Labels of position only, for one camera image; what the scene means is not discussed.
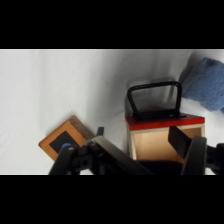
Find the wooden block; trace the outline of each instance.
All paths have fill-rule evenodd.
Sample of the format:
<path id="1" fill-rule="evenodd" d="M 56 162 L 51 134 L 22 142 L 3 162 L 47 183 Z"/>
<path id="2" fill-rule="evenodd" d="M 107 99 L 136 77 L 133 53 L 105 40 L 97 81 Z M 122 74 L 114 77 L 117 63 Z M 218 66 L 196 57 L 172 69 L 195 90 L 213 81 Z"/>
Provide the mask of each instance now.
<path id="1" fill-rule="evenodd" d="M 94 135 L 82 124 L 76 117 L 72 116 L 65 121 L 61 126 L 55 129 L 50 135 L 39 143 L 39 146 L 50 156 L 54 161 L 58 157 L 58 149 L 53 148 L 53 143 L 61 136 L 68 136 L 70 141 L 74 141 L 79 146 L 82 146 L 87 140 L 94 138 Z"/>

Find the white cloth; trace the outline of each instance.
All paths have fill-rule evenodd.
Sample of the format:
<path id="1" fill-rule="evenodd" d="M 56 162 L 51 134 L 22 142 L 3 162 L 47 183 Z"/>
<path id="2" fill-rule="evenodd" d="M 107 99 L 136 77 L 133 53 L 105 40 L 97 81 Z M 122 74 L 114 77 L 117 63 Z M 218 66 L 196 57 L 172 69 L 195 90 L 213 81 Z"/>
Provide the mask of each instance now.
<path id="1" fill-rule="evenodd" d="M 224 62 L 224 50 L 0 50 L 0 174 L 48 174 L 38 143 L 71 115 L 125 151 L 127 89 L 179 80 L 205 56 Z M 210 145 L 224 141 L 220 112 L 187 100 L 182 112 L 206 117 Z"/>

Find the black bracket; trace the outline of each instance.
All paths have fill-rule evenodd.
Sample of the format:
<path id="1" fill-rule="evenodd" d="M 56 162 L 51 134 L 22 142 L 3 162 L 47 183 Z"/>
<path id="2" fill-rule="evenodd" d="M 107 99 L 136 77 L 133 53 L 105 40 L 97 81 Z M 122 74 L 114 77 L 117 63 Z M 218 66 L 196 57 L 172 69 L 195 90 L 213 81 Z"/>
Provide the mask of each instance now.
<path id="1" fill-rule="evenodd" d="M 149 89 L 149 88 L 162 87 L 162 86 L 176 86 L 177 87 L 178 91 L 177 91 L 176 108 L 171 110 L 140 113 L 132 98 L 132 92 L 141 90 L 141 89 Z M 134 112 L 133 118 L 137 121 L 184 117 L 184 115 L 180 113 L 181 97 L 182 97 L 182 86 L 179 82 L 176 82 L 176 81 L 167 81 L 167 82 L 134 86 L 128 90 L 128 100 Z"/>

